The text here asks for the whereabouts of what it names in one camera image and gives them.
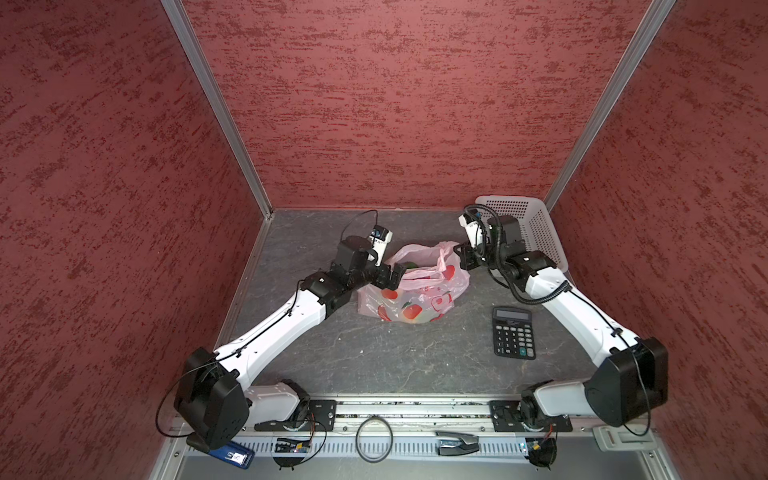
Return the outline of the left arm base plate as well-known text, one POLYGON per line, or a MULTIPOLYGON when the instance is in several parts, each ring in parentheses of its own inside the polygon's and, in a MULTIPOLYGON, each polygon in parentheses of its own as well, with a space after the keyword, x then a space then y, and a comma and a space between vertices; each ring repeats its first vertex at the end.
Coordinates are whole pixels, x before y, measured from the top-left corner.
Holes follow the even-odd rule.
POLYGON ((266 421, 253 425, 254 431, 263 432, 312 432, 332 431, 335 423, 337 402, 334 400, 302 400, 294 412, 284 421, 266 421))

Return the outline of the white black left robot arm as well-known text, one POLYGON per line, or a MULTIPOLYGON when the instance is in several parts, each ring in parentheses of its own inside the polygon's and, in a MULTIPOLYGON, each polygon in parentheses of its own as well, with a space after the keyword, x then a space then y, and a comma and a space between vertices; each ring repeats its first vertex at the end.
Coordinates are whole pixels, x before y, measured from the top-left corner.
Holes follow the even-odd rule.
POLYGON ((341 240, 329 269, 299 280, 290 299, 259 325, 214 351, 199 348, 186 359, 173 406, 192 429, 186 437, 189 446, 208 453, 248 424, 301 427, 307 422, 310 397, 295 382, 254 382, 272 360, 346 305, 358 289, 399 286, 405 267, 383 261, 391 240, 391 232, 380 225, 368 237, 341 240))

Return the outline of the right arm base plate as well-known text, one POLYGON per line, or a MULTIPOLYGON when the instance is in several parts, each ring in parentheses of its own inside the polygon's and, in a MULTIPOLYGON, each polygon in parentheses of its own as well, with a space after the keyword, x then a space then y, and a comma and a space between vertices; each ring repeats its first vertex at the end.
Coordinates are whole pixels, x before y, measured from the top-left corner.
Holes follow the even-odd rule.
POLYGON ((531 399, 493 400, 489 402, 490 418, 496 432, 547 433, 572 432, 567 416, 548 416, 531 399))

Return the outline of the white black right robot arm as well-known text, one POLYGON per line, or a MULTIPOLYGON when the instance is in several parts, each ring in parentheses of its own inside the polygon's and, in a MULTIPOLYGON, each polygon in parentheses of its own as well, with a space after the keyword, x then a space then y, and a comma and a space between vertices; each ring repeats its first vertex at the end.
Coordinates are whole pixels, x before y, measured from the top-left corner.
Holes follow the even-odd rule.
POLYGON ((480 204, 464 207, 467 242, 455 247, 464 267, 484 267, 526 306, 542 306, 579 342, 596 366, 586 380, 543 381, 526 388, 517 420, 541 431, 555 419, 590 416, 612 427, 649 418, 669 397, 667 348, 624 328, 579 291, 544 252, 530 250, 514 225, 480 204))

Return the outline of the pink printed plastic bag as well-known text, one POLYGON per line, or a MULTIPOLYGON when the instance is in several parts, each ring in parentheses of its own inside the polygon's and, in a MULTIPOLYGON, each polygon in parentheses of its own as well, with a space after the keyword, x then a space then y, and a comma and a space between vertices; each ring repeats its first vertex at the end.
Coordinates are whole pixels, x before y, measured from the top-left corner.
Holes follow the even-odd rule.
POLYGON ((470 285, 454 241, 434 246, 409 244, 386 261, 406 268, 399 286, 379 289, 367 285, 357 291, 357 313, 385 322, 424 324, 445 316, 470 285))

